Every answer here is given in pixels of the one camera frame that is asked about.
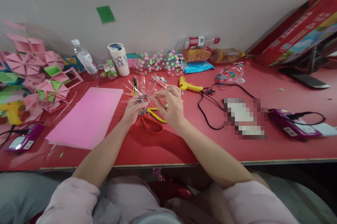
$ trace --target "small bottle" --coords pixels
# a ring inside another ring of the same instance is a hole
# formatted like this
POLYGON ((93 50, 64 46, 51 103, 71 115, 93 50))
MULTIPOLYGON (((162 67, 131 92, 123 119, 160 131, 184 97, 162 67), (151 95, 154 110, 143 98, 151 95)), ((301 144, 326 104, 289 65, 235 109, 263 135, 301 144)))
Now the small bottle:
POLYGON ((207 38, 205 36, 190 36, 185 39, 179 40, 176 45, 176 50, 186 50, 194 48, 203 48, 217 44, 220 42, 220 38, 207 38))
POLYGON ((100 77, 98 74, 98 69, 88 50, 84 47, 81 47, 80 42, 77 39, 71 40, 71 43, 75 46, 75 54, 86 71, 92 76, 93 79, 98 79, 100 77))

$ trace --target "black cable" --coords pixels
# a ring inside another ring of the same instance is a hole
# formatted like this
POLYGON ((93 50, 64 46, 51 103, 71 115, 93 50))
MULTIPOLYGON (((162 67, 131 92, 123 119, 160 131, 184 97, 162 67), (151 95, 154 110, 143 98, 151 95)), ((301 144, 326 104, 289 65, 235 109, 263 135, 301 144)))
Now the black cable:
MULTIPOLYGON (((246 94, 248 94, 250 97, 252 97, 253 99, 255 99, 255 97, 254 97, 253 95, 251 95, 249 92, 246 91, 246 89, 244 89, 242 86, 240 86, 240 85, 238 85, 238 84, 224 84, 224 83, 222 83, 222 84, 225 85, 225 86, 238 86, 238 87, 240 87, 246 94)), ((219 105, 219 103, 218 103, 215 99, 213 99, 211 96, 209 96, 208 94, 206 94, 204 91, 201 91, 201 100, 198 102, 198 108, 199 108, 200 111, 202 112, 202 114, 203 114, 203 116, 204 116, 204 118, 205 118, 205 120, 206 120, 208 126, 210 126, 210 127, 211 127, 212 129, 214 129, 214 130, 220 130, 220 129, 222 129, 224 126, 222 126, 221 128, 214 128, 214 127, 212 127, 212 126, 210 125, 210 123, 208 122, 208 119, 207 119, 207 117, 206 117, 206 114, 204 113, 204 111, 203 111, 203 110, 201 109, 201 107, 200 107, 200 102, 203 100, 204 94, 205 94, 206 96, 208 96, 209 98, 211 98, 212 100, 214 100, 221 110, 224 111, 225 109, 224 109, 223 107, 221 107, 221 106, 219 105)), ((307 126, 318 125, 318 124, 321 124, 321 123, 325 122, 325 120, 326 120, 326 118, 325 118, 324 115, 322 115, 322 114, 320 114, 320 113, 317 113, 317 112, 302 112, 302 113, 295 113, 295 114, 291 115, 291 117, 292 117, 293 119, 287 119, 287 118, 281 117, 281 116, 276 115, 276 114, 271 114, 271 113, 268 113, 268 115, 273 115, 273 116, 279 117, 279 118, 281 118, 281 119, 284 119, 284 120, 286 120, 286 121, 290 121, 290 122, 292 122, 292 123, 301 124, 301 125, 307 125, 307 126), (322 116, 322 120, 321 120, 320 122, 312 123, 312 124, 303 124, 303 123, 299 123, 299 122, 295 122, 295 121, 294 121, 294 120, 297 120, 297 119, 299 119, 300 117, 303 117, 304 115, 307 115, 307 114, 318 114, 318 115, 322 116)))
POLYGON ((292 122, 292 123, 301 124, 301 125, 307 125, 307 126, 318 125, 318 124, 321 124, 321 123, 325 122, 325 120, 326 120, 326 118, 325 118, 324 115, 322 115, 322 114, 320 114, 320 113, 317 113, 317 112, 303 112, 303 113, 296 113, 296 114, 293 114, 293 115, 297 115, 297 114, 304 114, 304 115, 306 115, 306 114, 319 114, 320 116, 322 116, 322 120, 321 120, 320 122, 317 122, 317 123, 304 124, 304 123, 295 122, 295 121, 293 121, 293 120, 291 120, 291 119, 287 119, 287 118, 281 117, 281 116, 276 115, 276 114, 268 113, 268 115, 273 115, 273 116, 276 116, 276 117, 278 117, 278 118, 284 119, 284 120, 286 120, 286 121, 290 121, 290 122, 292 122))
POLYGON ((205 113, 204 113, 204 111, 201 109, 201 107, 200 107, 200 102, 203 100, 203 98, 204 98, 204 94, 205 94, 205 92, 204 91, 201 91, 201 100, 198 102, 198 108, 200 109, 200 111, 202 112, 202 114, 203 114, 203 116, 205 117, 205 120, 206 120, 206 122, 207 122, 207 124, 208 124, 208 126, 210 126, 210 128, 212 128, 212 129, 214 129, 214 130, 220 130, 220 129, 223 129, 224 128, 224 126, 222 126, 221 128, 214 128, 214 127, 212 127, 211 125, 210 125, 210 123, 208 122, 208 119, 207 119, 207 116, 205 115, 205 113))

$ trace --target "person's right hand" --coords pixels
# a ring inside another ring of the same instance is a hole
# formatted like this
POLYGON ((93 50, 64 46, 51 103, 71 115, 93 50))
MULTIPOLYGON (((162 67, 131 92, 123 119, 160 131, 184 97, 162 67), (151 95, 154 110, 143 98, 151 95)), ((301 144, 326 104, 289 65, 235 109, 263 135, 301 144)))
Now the person's right hand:
POLYGON ((159 112, 164 117, 164 120, 174 128, 181 125, 185 118, 181 90, 179 87, 169 85, 165 90, 156 91, 154 95, 154 102, 156 103, 159 112), (167 108, 158 99, 162 97, 164 97, 168 103, 167 108))

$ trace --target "forearm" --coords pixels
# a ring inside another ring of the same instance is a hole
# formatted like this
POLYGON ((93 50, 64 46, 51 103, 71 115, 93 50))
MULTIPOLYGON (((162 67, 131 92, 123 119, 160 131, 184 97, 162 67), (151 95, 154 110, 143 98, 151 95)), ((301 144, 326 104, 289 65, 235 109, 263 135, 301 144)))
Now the forearm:
POLYGON ((83 179, 98 188, 112 169, 123 140, 130 128, 120 121, 81 162, 72 177, 83 179))
POLYGON ((217 143, 201 133, 187 120, 176 127, 205 171, 221 187, 254 180, 249 171, 217 143))

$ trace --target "bottle cap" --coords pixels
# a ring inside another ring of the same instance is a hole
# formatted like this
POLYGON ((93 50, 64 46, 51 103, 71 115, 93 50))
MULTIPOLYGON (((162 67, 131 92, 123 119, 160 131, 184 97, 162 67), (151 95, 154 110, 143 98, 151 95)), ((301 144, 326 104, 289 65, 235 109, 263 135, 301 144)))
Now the bottle cap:
POLYGON ((80 41, 77 40, 77 39, 71 40, 71 43, 72 43, 73 45, 80 45, 80 41))

